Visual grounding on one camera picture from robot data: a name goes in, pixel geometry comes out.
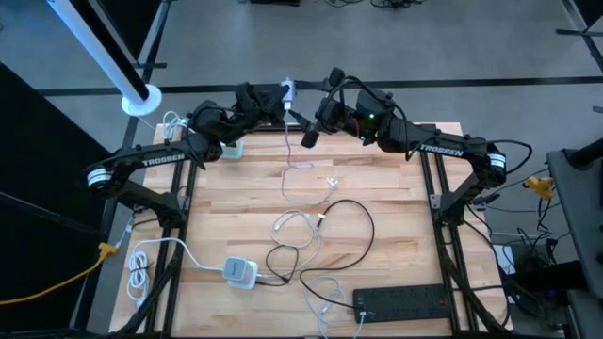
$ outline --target concrete floor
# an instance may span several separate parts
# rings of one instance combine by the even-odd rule
[[[111,87],[100,68],[43,1],[0,0],[0,60],[36,89]],[[151,83],[162,86],[274,83],[286,76],[317,81],[333,66],[365,80],[431,80],[601,75],[583,40],[555,34],[572,27],[554,0],[429,0],[404,10],[375,9],[368,1],[331,8],[302,0],[301,7],[252,6],[236,1],[172,3],[157,57],[168,68]],[[601,38],[595,41],[602,45]],[[580,147],[600,137],[603,85],[391,89],[411,121],[459,121],[464,131],[490,139],[531,144],[534,155],[509,182],[545,167],[545,154]],[[322,94],[301,91],[296,109],[313,114]],[[232,93],[168,94],[159,111],[186,113],[206,98],[233,102]],[[122,143],[127,117],[119,96],[53,97],[49,100],[110,151]],[[148,117],[160,121],[162,114]],[[153,131],[139,125],[135,142]],[[502,147],[510,163],[524,150]],[[537,198],[521,186],[504,191],[496,206],[535,209]],[[522,226],[535,234],[536,215],[489,210],[495,232]],[[127,221],[122,210],[111,241]],[[562,209],[546,225],[555,235],[567,226]],[[512,239],[495,237],[496,242]],[[556,253],[574,260],[569,237]],[[105,264],[90,330],[105,332],[122,272],[123,257]],[[521,327],[521,321],[513,322]],[[531,331],[529,326],[521,330]]]

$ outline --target wooden table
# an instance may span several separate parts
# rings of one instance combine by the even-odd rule
[[[445,132],[461,134],[459,123],[437,125]],[[158,126],[155,142],[161,141],[161,135],[161,126]],[[317,146],[308,150],[300,146],[301,138],[300,134],[290,136],[293,160],[310,162],[315,167],[290,170],[285,183],[287,193],[297,200],[319,201],[328,191],[325,178],[334,177],[339,180],[339,186],[329,201],[319,206],[287,202],[280,192],[281,173],[286,167],[284,136],[246,136],[242,159],[206,164],[207,171],[198,171],[187,232],[187,244],[197,260],[204,265],[223,266],[228,256],[238,256],[255,261],[260,270],[266,272],[266,254],[275,247],[269,227],[277,216],[287,209],[298,208],[311,214],[316,222],[318,213],[330,202],[354,199],[361,202],[375,220],[375,242],[359,265],[344,271],[325,272],[342,282],[348,300],[354,288],[441,283],[418,154],[405,162],[401,154],[383,153],[377,145],[363,147],[358,140],[344,134],[321,136]],[[431,164],[434,184],[439,187],[435,162],[432,160]],[[464,160],[451,157],[445,157],[445,164],[450,188],[456,189],[471,168]],[[173,168],[174,165],[164,165],[147,169],[144,185],[157,192],[168,191]],[[150,212],[138,220],[154,217]],[[472,215],[467,212],[465,217],[486,233],[485,227]],[[488,245],[467,227],[461,227],[460,234],[471,285],[500,284],[495,257]],[[132,234],[128,257],[140,240],[160,236],[156,222],[140,225]],[[292,219],[280,233],[284,241],[290,242],[302,243],[308,236],[309,230],[300,219]],[[343,266],[364,252],[370,224],[359,207],[341,204],[329,213],[320,228],[320,236],[322,249],[310,266]],[[301,250],[300,259],[310,255],[315,245],[316,242]],[[141,249],[154,262],[158,247],[158,244],[149,244]],[[294,257],[291,251],[283,250],[271,259],[275,268],[287,270]],[[308,273],[304,278],[310,280],[316,275]],[[112,331],[120,328],[136,310],[125,292],[128,276],[126,261],[111,321]],[[318,283],[316,287],[323,294],[330,288],[327,282]],[[163,323],[168,289],[164,289],[159,301],[158,329]],[[484,290],[477,294],[496,318],[504,318],[506,304],[502,290]],[[467,328],[460,293],[456,293],[456,301],[461,324]],[[319,305],[317,298],[312,297],[312,302]],[[344,321],[325,327],[327,335],[352,336],[358,325],[347,312]],[[362,336],[447,334],[450,334],[447,319],[367,324],[361,332]],[[172,336],[302,335],[319,335],[319,331],[317,319],[303,300],[299,280],[285,287],[256,286],[251,291],[239,290],[229,287],[219,273],[195,268],[185,256]]]

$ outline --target power strip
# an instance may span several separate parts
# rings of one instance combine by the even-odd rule
[[[355,289],[354,317],[360,323],[448,318],[450,305],[443,284]]]

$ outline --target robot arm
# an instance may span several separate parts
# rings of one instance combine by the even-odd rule
[[[239,85],[236,103],[231,108],[219,107],[206,100],[189,114],[188,129],[182,140],[166,139],[160,145],[120,149],[109,158],[88,166],[80,180],[101,198],[117,198],[130,208],[153,209],[162,227],[180,227],[186,207],[181,206],[177,194],[158,194],[128,180],[130,175],[135,170],[185,160],[204,169],[204,163],[220,159],[221,142],[232,145],[265,123],[282,124],[285,111],[281,99],[288,91],[289,87],[259,91],[247,83]]]
[[[445,224],[461,225],[464,206],[484,189],[500,186],[506,181],[506,156],[496,145],[482,137],[457,136],[443,133],[433,125],[416,125],[408,121],[391,94],[367,88],[360,80],[347,77],[334,69],[325,81],[329,95],[324,98],[309,121],[301,114],[290,112],[305,130],[301,145],[314,147],[319,132],[331,134],[339,131],[357,137],[363,145],[377,142],[387,153],[405,153],[409,160],[415,151],[436,153],[466,159],[473,173],[454,192],[430,197],[432,205],[439,209]],[[360,87],[355,109],[346,106],[343,92],[339,101],[336,92],[345,86]],[[395,114],[398,110],[402,117]]]

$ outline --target power adapter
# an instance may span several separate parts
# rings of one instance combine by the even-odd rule
[[[257,263],[253,261],[228,257],[222,277],[228,281],[228,285],[231,287],[250,290],[255,286],[257,270]]]

